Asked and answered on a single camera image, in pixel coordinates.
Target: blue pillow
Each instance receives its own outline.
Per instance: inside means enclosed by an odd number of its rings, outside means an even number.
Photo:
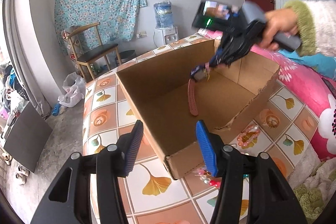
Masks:
[[[288,57],[292,61],[311,67],[319,74],[336,80],[336,58],[331,56],[324,56],[323,54],[315,54],[312,56],[300,57],[297,52],[288,52],[286,50],[279,50],[279,53]]]

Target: chair backrest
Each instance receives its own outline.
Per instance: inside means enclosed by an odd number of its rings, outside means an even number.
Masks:
[[[73,54],[75,55],[76,60],[78,59],[78,56],[77,56],[77,52],[76,52],[76,49],[74,47],[74,43],[73,43],[71,37],[74,37],[75,35],[80,34],[81,32],[84,32],[84,31],[86,31],[86,30],[88,30],[92,27],[95,27],[98,42],[99,42],[100,45],[102,45],[99,30],[98,30],[98,25],[100,25],[100,22],[96,22],[96,23],[92,23],[92,24],[88,24],[88,25],[85,25],[85,26],[78,27],[76,30],[74,30],[72,33],[70,33],[68,36],[66,36],[66,40],[70,41],[71,48],[72,48]]]

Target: chair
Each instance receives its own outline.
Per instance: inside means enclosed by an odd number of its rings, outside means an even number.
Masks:
[[[89,24],[89,25],[81,26],[81,27],[77,28],[76,30],[74,30],[71,34],[69,34],[66,37],[66,40],[70,41],[71,48],[73,50],[73,54],[75,55],[76,63],[78,64],[79,69],[82,72],[82,75],[83,75],[83,77],[86,81],[87,81],[87,79],[85,77],[82,65],[87,66],[92,79],[95,79],[95,75],[93,74],[93,71],[92,71],[92,68],[90,67],[90,64],[92,64],[92,62],[96,61],[97,59],[99,59],[101,57],[104,57],[105,61],[106,61],[106,64],[107,64],[107,68],[109,70],[111,70],[109,61],[106,57],[106,54],[115,51],[115,53],[117,54],[119,64],[122,64],[121,63],[121,58],[120,58],[120,55],[119,55],[119,52],[118,52],[118,49],[117,49],[118,44],[117,43],[103,44],[101,42],[100,34],[99,34],[99,31],[98,31],[98,25],[100,25],[100,22],[96,22],[96,23],[92,23],[92,24]],[[80,33],[84,32],[84,31],[86,31],[90,28],[93,28],[93,27],[96,28],[96,33],[97,33],[97,37],[98,37],[99,46],[93,48],[92,50],[89,50],[88,52],[86,52],[86,53],[82,54],[80,57],[78,57],[77,52],[75,50],[74,43],[73,43],[71,37],[73,37],[77,34],[80,34]]]

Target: human hand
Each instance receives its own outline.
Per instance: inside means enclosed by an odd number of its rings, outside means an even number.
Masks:
[[[259,43],[261,48],[266,48],[271,51],[279,49],[279,44],[273,42],[273,37],[278,31],[288,32],[291,35],[298,33],[297,15],[290,9],[278,9],[265,13],[267,24],[262,34],[262,41]]]

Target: cardboard carton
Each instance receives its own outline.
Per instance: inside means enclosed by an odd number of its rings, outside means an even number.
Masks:
[[[203,165],[195,126],[208,129],[230,143],[265,106],[279,65],[250,52],[230,68],[211,72],[196,83],[199,115],[189,112],[188,81],[193,68],[210,60],[214,40],[182,47],[117,72],[121,88],[155,153],[174,179]]]

